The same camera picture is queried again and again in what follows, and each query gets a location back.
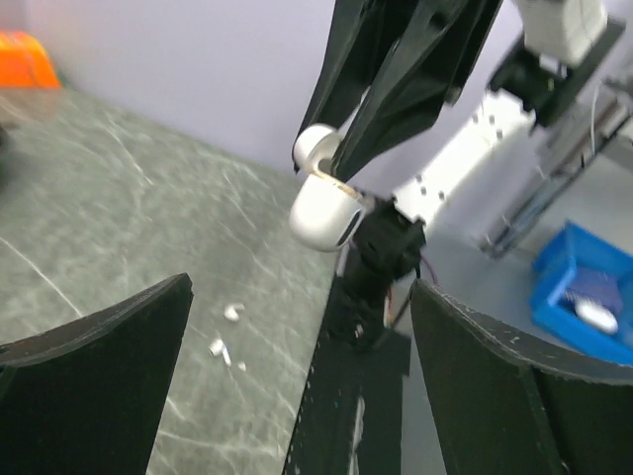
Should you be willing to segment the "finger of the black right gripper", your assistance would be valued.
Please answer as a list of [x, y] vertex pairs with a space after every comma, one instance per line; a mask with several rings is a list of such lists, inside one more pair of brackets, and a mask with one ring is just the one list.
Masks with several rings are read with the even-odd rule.
[[[320, 74], [298, 132], [313, 124], [341, 128], [361, 103], [383, 61], [405, 33], [415, 1], [337, 1]], [[379, 154], [418, 133], [419, 92], [410, 84], [394, 109], [343, 156], [341, 173], [357, 173]]]
[[479, 59], [499, 1], [418, 1], [352, 121], [332, 174], [347, 181], [379, 154], [433, 127]]

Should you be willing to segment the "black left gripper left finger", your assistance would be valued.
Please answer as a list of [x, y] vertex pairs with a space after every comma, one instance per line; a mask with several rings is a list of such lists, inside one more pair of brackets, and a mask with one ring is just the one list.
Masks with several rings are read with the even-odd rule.
[[2, 473], [144, 473], [192, 301], [177, 274], [2, 345]]

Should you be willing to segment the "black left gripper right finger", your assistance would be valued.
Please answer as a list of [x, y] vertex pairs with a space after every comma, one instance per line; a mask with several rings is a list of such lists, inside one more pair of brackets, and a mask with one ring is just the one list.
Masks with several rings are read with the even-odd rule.
[[447, 473], [631, 473], [631, 366], [522, 332], [423, 280], [410, 313]]

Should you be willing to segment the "white earbud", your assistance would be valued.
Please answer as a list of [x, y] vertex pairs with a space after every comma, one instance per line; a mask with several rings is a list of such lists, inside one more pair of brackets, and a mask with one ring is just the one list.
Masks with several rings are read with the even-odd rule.
[[221, 338], [217, 337], [211, 341], [208, 346], [208, 353], [212, 357], [220, 357], [226, 366], [231, 367], [231, 358], [228, 348]]
[[245, 307], [241, 303], [228, 304], [224, 308], [224, 318], [229, 322], [238, 322], [240, 314], [245, 310]]

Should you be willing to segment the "white earbuds charging case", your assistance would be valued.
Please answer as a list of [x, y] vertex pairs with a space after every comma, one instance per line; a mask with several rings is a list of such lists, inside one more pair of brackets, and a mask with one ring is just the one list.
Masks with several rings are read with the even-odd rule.
[[300, 243], [320, 252], [341, 249], [366, 214], [363, 195], [330, 174], [341, 143], [337, 129], [313, 124], [293, 146], [295, 164], [307, 177], [291, 208], [289, 226]]

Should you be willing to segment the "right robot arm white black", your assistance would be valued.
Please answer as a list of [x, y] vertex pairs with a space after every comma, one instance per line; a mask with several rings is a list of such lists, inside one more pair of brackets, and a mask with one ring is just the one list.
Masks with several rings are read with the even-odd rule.
[[395, 328], [392, 285], [420, 271], [421, 249], [455, 192], [536, 128], [554, 126], [625, 25], [600, 1], [519, 1], [522, 31], [477, 115], [386, 199], [351, 179], [431, 129], [456, 103], [497, 17], [497, 1], [338, 1], [320, 74], [292, 151], [305, 182], [289, 225], [320, 252], [351, 250], [333, 283], [325, 332], [355, 348]]

